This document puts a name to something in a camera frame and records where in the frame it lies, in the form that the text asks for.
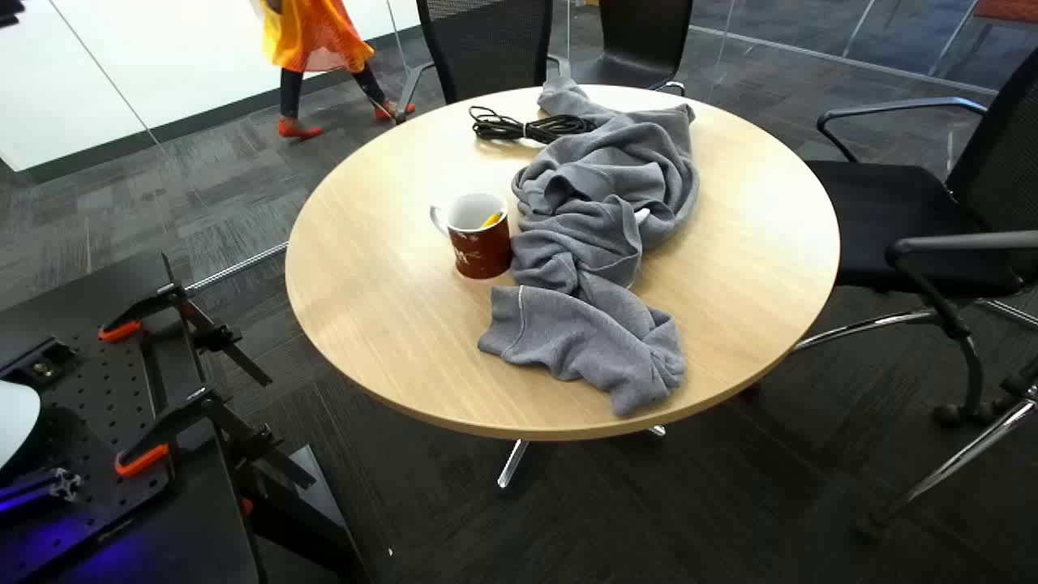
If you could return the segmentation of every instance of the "orange clothing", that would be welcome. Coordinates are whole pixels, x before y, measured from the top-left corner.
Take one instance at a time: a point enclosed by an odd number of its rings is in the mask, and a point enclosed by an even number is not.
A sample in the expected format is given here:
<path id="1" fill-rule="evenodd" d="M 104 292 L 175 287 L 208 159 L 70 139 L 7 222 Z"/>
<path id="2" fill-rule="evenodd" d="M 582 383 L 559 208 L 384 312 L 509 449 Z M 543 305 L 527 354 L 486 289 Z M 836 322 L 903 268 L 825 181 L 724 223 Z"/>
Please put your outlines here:
<path id="1" fill-rule="evenodd" d="M 340 0 L 281 0 L 281 14 L 263 5 L 263 46 L 274 65 L 290 71 L 364 71 L 377 56 Z"/>

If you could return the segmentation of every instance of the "person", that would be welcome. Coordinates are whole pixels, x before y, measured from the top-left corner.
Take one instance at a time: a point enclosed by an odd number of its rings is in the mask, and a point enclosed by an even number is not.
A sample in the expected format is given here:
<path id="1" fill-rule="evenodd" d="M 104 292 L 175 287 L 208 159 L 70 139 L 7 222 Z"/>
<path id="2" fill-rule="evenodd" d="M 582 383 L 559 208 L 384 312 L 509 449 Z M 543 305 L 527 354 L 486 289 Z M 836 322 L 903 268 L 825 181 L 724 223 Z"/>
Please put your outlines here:
<path id="1" fill-rule="evenodd" d="M 398 125 L 417 108 L 396 113 L 394 102 L 379 88 L 371 61 L 373 48 L 359 40 L 347 7 L 340 0 L 265 0 L 265 53 L 281 68 L 278 77 L 278 138 L 311 139 L 325 131 L 300 125 L 303 76 L 344 68 L 367 102 L 377 125 Z"/>

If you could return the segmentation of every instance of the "cable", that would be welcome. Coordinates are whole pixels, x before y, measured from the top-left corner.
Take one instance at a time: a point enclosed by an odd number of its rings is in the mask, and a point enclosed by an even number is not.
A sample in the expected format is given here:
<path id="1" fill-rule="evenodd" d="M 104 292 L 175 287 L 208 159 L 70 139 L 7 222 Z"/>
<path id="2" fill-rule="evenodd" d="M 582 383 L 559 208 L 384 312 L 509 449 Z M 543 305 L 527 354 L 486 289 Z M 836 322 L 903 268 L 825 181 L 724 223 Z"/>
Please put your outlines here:
<path id="1" fill-rule="evenodd" d="M 473 133 L 480 139 L 507 139 L 507 143 L 516 143 L 516 139 L 554 143 L 566 133 L 592 133 L 605 125 L 587 116 L 543 116 L 543 120 L 524 125 L 516 116 L 503 116 L 480 104 L 468 108 L 468 113 L 473 116 Z"/>

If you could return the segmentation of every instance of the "person's leg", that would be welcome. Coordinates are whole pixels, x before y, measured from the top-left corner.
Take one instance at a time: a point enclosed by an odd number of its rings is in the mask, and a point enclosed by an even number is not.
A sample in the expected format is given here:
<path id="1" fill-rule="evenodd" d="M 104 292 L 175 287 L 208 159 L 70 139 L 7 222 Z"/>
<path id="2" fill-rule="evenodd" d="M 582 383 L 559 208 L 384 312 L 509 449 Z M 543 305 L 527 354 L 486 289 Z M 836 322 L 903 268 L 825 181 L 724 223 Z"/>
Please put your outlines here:
<path id="1" fill-rule="evenodd" d="M 303 71 L 281 68 L 278 102 L 281 102 L 278 138 L 311 139 L 311 138 L 323 138 L 323 133 L 325 133 L 325 131 L 317 131 L 317 128 L 303 128 L 303 125 L 300 125 Z"/>
<path id="2" fill-rule="evenodd" d="M 371 71 L 371 65 L 364 71 L 354 71 L 354 81 L 359 86 L 367 102 L 377 108 L 379 125 L 385 125 L 385 120 L 404 125 L 409 113 L 417 113 L 417 104 L 409 104 L 404 113 L 394 113 L 394 102 L 385 96 L 385 91 L 377 81 L 377 76 Z"/>

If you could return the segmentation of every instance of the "white wall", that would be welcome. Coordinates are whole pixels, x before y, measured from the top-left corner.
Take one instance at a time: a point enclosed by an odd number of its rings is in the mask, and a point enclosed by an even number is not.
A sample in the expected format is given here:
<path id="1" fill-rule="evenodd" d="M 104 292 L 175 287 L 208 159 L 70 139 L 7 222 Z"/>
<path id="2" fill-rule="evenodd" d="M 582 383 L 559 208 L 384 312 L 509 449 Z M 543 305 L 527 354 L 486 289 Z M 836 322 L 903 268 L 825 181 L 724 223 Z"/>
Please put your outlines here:
<path id="1" fill-rule="evenodd" d="M 413 0 L 347 10 L 367 40 L 390 10 L 418 24 Z M 0 30 L 0 159 L 25 173 L 274 88 L 254 0 L 36 0 Z"/>

